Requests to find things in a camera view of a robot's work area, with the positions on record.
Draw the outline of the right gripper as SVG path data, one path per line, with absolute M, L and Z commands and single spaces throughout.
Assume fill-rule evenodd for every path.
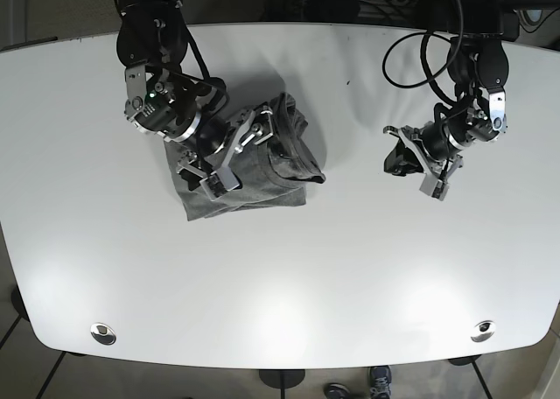
M 175 172 L 189 192 L 199 188 L 201 180 L 237 180 L 233 159 L 276 133 L 274 111 L 268 104 L 245 109 L 232 122 L 223 122 L 198 103 L 211 90 L 205 83 L 128 83 L 126 88 L 127 121 L 183 150 Z

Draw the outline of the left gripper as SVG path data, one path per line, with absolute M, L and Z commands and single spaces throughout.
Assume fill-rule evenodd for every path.
M 434 107 L 434 120 L 422 128 L 387 126 L 383 132 L 397 138 L 383 170 L 390 175 L 432 173 L 448 176 L 461 153 L 475 142 L 496 140 L 507 130 L 507 117 L 495 111 L 468 107 L 452 110 Z

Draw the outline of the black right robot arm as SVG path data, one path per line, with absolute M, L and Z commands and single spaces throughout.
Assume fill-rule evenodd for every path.
M 209 73 L 182 16 L 182 0 L 114 0 L 122 21 L 116 52 L 125 68 L 124 114 L 143 134 L 183 147 L 176 173 L 210 200 L 241 188 L 231 169 L 249 144 L 273 137 L 273 112 L 263 104 L 225 123 L 225 82 Z

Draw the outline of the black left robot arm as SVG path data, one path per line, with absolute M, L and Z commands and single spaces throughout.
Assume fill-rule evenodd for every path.
M 421 128 L 385 130 L 397 139 L 384 171 L 397 177 L 434 173 L 445 179 L 459 154 L 507 129 L 509 63 L 500 0 L 419 0 L 423 85 L 439 99 Z

